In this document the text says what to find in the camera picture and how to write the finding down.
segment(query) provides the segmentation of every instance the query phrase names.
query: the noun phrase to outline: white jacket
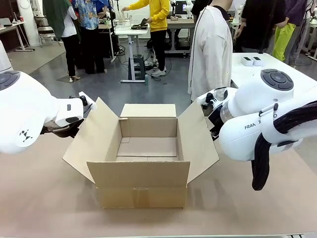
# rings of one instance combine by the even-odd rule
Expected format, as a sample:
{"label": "white jacket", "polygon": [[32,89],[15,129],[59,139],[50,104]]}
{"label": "white jacket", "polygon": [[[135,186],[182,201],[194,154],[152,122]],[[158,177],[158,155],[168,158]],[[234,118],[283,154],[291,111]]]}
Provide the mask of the white jacket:
{"label": "white jacket", "polygon": [[188,72],[188,93],[194,101],[219,87],[229,87],[232,67],[230,29],[219,9],[207,6],[197,20]]}

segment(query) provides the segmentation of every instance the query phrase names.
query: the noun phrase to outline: yellow jacket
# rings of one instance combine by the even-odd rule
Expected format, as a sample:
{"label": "yellow jacket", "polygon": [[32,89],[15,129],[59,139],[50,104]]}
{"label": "yellow jacket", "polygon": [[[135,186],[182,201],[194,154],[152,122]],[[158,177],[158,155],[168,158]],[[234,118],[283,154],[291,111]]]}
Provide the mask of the yellow jacket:
{"label": "yellow jacket", "polygon": [[137,10],[150,4],[151,32],[167,29],[166,17],[169,14],[169,0],[139,0],[129,6],[130,10]]}

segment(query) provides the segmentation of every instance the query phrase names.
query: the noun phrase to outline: concrete floor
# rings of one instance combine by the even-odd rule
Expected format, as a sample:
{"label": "concrete floor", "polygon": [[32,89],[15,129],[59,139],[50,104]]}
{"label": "concrete floor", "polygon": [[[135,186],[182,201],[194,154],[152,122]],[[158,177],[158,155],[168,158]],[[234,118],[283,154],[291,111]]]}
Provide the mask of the concrete floor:
{"label": "concrete floor", "polygon": [[36,46],[33,48],[35,49],[33,52],[8,53],[12,67],[29,74],[65,52],[64,45],[59,45],[58,42],[52,42],[43,47]]}
{"label": "concrete floor", "polygon": [[[140,47],[141,52],[145,50],[146,47]],[[83,75],[82,79],[73,84],[56,81],[67,75],[65,54],[35,70],[31,76],[45,85],[52,95],[59,98],[68,98],[69,95],[78,96],[80,91],[84,91],[93,100],[101,97],[117,115],[120,115],[125,103],[173,103],[176,104],[177,115],[190,105],[190,96],[187,94],[189,58],[167,56],[168,75],[162,77],[160,82],[149,78],[149,85],[146,86],[137,83],[120,83],[121,79],[127,79],[127,70],[120,63],[128,60],[127,55],[128,53],[111,64],[108,59],[105,59],[107,68],[105,74],[85,75],[80,71],[79,74]],[[313,61],[310,66],[300,66],[297,69],[317,80],[317,62]],[[317,174],[316,144],[317,137],[305,139],[296,151]],[[308,237],[317,237],[317,234],[311,234]]]}

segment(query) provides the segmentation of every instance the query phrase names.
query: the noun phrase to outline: open cardboard box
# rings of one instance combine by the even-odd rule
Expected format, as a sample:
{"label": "open cardboard box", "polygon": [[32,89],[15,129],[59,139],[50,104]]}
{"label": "open cardboard box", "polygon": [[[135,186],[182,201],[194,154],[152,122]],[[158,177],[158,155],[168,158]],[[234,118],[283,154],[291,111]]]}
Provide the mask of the open cardboard box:
{"label": "open cardboard box", "polygon": [[104,208],[183,208],[187,184],[219,160],[197,103],[126,104],[118,118],[100,99],[63,159],[97,187]]}

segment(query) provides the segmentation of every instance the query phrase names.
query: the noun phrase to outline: cable bundle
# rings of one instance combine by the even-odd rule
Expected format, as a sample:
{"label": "cable bundle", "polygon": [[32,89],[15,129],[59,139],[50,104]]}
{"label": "cable bundle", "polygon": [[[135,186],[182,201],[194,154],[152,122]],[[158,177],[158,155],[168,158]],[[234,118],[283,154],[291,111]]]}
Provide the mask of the cable bundle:
{"label": "cable bundle", "polygon": [[[289,111],[273,122],[275,129],[286,134],[290,129],[317,119],[317,101],[308,103],[300,108]],[[269,149],[271,143],[267,142],[262,133],[258,136],[254,149],[254,160],[252,163],[252,188],[260,191],[264,187],[269,174]]]}

